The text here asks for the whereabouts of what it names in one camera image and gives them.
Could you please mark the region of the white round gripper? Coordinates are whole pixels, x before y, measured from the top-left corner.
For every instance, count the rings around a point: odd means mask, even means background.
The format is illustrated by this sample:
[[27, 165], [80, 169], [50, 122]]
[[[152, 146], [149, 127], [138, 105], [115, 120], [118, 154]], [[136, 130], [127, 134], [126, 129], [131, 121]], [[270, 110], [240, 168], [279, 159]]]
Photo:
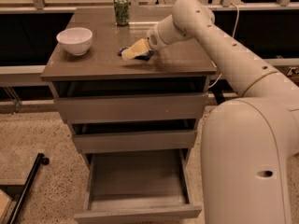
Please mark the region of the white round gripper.
[[153, 50], [159, 50], [164, 48], [164, 42], [158, 34], [156, 26], [153, 26], [147, 31], [147, 40], [139, 39], [131, 47], [129, 47], [123, 54], [124, 60], [132, 60], [135, 56], [141, 55], [152, 48]]

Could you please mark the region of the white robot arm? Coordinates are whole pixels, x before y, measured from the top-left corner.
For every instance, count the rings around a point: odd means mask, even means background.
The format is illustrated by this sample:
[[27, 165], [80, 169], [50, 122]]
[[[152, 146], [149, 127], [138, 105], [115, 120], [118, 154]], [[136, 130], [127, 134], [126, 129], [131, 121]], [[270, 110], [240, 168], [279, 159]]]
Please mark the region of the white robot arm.
[[201, 135], [206, 224], [292, 224], [287, 160], [299, 152], [299, 88], [216, 26], [198, 0], [122, 51], [125, 60], [194, 38], [236, 92], [207, 117]]

